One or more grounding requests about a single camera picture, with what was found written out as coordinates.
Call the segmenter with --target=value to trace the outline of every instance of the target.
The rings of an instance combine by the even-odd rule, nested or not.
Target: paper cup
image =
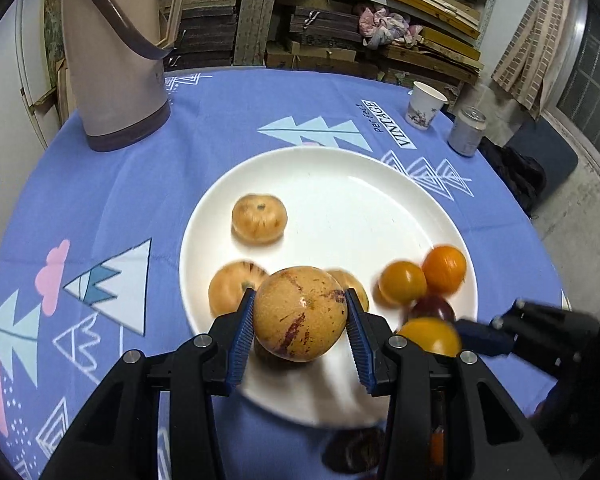
[[[435,88],[416,81],[413,83],[405,120],[414,128],[426,130],[444,104],[444,95]]]

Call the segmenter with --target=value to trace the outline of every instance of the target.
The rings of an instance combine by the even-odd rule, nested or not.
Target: white door
[[[16,1],[15,37],[24,100],[30,110],[32,126],[46,147],[60,129],[60,121],[55,105],[47,102],[34,107],[51,90],[43,28],[44,2],[45,0]]]
[[[0,241],[20,191],[44,152],[22,100],[16,6],[14,2],[0,21]]]

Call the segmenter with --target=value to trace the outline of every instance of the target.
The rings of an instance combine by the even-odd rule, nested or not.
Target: dark red tomato
[[[445,298],[429,294],[418,300],[418,303],[411,309],[410,317],[437,317],[453,323],[456,320],[456,313]]]

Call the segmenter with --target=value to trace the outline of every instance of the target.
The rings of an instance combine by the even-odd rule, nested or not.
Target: beige thermos
[[[173,0],[167,23],[158,0],[62,0],[72,91],[92,149],[133,144],[169,118],[162,59],[181,13],[182,0]]]

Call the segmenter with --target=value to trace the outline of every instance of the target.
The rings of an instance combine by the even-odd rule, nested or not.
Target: tomato
[[[427,293],[427,280],[419,266],[399,260],[385,267],[378,280],[378,288],[393,306],[408,306]]]
[[[455,247],[434,247],[422,264],[429,291],[437,294],[453,294],[466,275],[466,258]]]
[[[433,354],[455,357],[462,349],[460,336],[451,323],[435,317],[411,319],[397,333]]]
[[[456,313],[451,308],[451,305],[446,302],[445,298],[433,294],[428,294],[418,300],[418,303],[411,309],[409,316],[411,318],[437,317],[450,323],[456,320]]]

